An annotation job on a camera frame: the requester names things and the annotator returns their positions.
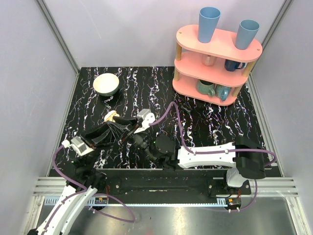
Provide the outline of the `beige earbud charging case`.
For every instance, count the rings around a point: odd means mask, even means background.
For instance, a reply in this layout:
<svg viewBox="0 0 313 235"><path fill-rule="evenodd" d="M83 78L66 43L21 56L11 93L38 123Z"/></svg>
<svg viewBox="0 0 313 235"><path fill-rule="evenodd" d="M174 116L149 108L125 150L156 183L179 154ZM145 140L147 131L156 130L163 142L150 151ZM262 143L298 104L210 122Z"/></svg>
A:
<svg viewBox="0 0 313 235"><path fill-rule="evenodd" d="M115 110L112 110L105 115L104 122L107 122L107 121L114 122L113 117L120 117L120 115Z"/></svg>

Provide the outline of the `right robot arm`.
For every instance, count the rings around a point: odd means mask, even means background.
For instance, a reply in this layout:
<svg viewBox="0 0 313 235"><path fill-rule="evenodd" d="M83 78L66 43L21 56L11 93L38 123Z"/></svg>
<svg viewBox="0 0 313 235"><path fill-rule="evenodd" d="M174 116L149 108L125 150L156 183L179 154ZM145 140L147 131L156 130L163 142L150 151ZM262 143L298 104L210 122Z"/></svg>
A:
<svg viewBox="0 0 313 235"><path fill-rule="evenodd" d="M149 109L138 114L135 119L111 114L106 115L105 121L119 124L120 127L130 127L123 138L130 138L143 157L162 164L164 168L188 169L200 165L229 167L222 181L222 188L228 194L235 193L248 179L264 179L266 176L264 152L249 140L238 138L234 142L207 147L177 147L166 135L159 135L151 141L142 136L146 129L157 123Z"/></svg>

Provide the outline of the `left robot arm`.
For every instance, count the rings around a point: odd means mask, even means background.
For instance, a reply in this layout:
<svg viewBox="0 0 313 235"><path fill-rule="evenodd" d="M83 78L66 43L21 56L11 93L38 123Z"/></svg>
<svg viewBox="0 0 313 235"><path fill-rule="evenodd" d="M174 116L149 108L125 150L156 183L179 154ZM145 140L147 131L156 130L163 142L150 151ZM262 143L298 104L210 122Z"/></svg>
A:
<svg viewBox="0 0 313 235"><path fill-rule="evenodd" d="M57 173L66 180L66 185L48 217L28 234L67 235L87 202L95 194L107 192L107 175L96 170L94 163L102 149L112 146L121 138L121 129L115 121L108 120L70 141L62 142L52 156L52 163ZM57 154L66 148L72 148L79 155L73 163L71 174L63 173L56 165Z"/></svg>

